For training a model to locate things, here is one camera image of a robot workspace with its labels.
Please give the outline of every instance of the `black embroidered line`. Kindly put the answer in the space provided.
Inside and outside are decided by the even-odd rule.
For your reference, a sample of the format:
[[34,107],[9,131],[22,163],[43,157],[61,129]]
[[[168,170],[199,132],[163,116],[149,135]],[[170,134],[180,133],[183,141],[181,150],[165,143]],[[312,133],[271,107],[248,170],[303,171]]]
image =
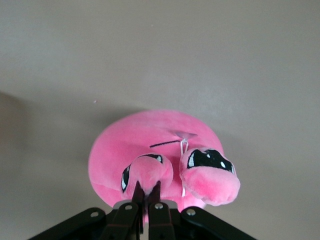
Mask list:
[[166,142],[162,142],[162,143],[157,143],[157,144],[151,145],[150,148],[157,147],[157,146],[160,146],[160,145],[165,145],[165,144],[179,143],[179,142],[180,142],[179,140],[166,141]]

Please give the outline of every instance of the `pink plush body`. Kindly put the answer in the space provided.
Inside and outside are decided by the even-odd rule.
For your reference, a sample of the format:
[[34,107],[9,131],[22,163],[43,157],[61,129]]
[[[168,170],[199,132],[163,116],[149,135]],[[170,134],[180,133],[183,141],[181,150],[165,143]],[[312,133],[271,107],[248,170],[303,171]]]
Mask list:
[[[182,154],[183,139],[188,150]],[[212,153],[224,160],[211,156],[209,165],[204,163]],[[216,134],[199,119],[174,110],[138,112],[107,127],[92,147],[89,177],[110,206],[131,199],[137,181],[146,195],[161,181],[161,199],[175,201],[179,211],[230,203],[240,188]]]

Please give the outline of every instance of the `gray floor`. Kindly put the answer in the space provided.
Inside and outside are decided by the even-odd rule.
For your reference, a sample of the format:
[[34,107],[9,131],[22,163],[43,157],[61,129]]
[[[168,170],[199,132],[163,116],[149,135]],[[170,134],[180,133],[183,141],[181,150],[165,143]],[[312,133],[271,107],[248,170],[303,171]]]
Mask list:
[[206,210],[258,240],[319,239],[317,0],[0,0],[0,239],[110,211],[91,146],[146,109],[219,136],[241,190]]

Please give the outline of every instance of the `stuffed animal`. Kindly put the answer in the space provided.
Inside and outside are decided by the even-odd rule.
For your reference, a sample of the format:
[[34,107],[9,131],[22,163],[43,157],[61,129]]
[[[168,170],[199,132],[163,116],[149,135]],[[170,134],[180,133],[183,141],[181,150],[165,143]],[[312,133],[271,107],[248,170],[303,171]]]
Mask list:
[[136,182],[147,196],[158,181],[162,200],[178,210],[231,203],[240,181],[216,134],[175,110],[148,110],[124,117],[96,139],[89,178],[110,206],[132,198]]

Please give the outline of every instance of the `pink plush toy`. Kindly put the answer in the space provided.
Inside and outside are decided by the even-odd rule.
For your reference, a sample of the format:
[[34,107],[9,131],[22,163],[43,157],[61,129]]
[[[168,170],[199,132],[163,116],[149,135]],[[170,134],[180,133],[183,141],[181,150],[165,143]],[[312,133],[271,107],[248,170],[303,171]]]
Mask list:
[[161,199],[180,212],[231,203],[240,188],[216,134],[174,110],[138,112],[107,127],[92,147],[89,177],[110,206],[131,199],[137,181],[146,196],[161,181]]

